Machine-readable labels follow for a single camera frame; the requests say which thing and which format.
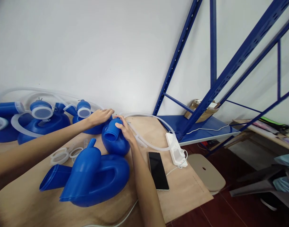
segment light blue fabric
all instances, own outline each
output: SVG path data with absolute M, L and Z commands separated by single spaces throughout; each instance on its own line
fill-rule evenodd
M 281 177 L 278 179 L 275 179 L 273 181 L 273 184 L 277 191 L 281 192 L 288 192 L 289 193 L 289 179 L 288 177 Z
M 289 167 L 289 154 L 281 155 L 279 157 L 274 158 L 274 160 L 281 165 Z

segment gray chair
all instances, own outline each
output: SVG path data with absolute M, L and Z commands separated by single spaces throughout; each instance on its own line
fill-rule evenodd
M 237 179 L 238 182 L 244 182 L 249 180 L 260 180 L 256 183 L 249 184 L 247 186 L 230 191 L 230 195 L 240 196 L 256 193 L 271 192 L 281 202 L 283 202 L 289 208 L 289 193 L 277 191 L 273 185 L 273 180 L 277 178 L 279 174 L 286 176 L 289 179 L 289 167 L 283 165 L 272 165 L 268 168 L 250 173 L 244 177 Z

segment beige stool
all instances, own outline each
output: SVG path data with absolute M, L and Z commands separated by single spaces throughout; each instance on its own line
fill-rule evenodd
M 201 154 L 191 154 L 188 162 L 212 195 L 225 186 L 225 180 L 218 170 Z

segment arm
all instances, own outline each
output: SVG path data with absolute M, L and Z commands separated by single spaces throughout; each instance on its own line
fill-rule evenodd
M 119 123 L 116 123 L 115 125 L 122 130 L 124 137 L 131 146 L 136 191 L 144 225 L 158 227 L 166 226 L 153 178 L 140 153 L 137 141 L 124 117 L 121 115 L 115 117 L 119 117 L 122 120 L 123 125 Z
M 107 121 L 114 110 L 97 110 L 88 118 L 0 154 L 0 190 L 81 132 Z

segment phone screen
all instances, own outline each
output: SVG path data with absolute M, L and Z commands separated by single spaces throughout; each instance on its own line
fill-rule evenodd
M 151 175 L 155 183 L 156 190 L 169 190 L 166 173 L 164 172 L 160 153 L 149 152 L 149 162 Z

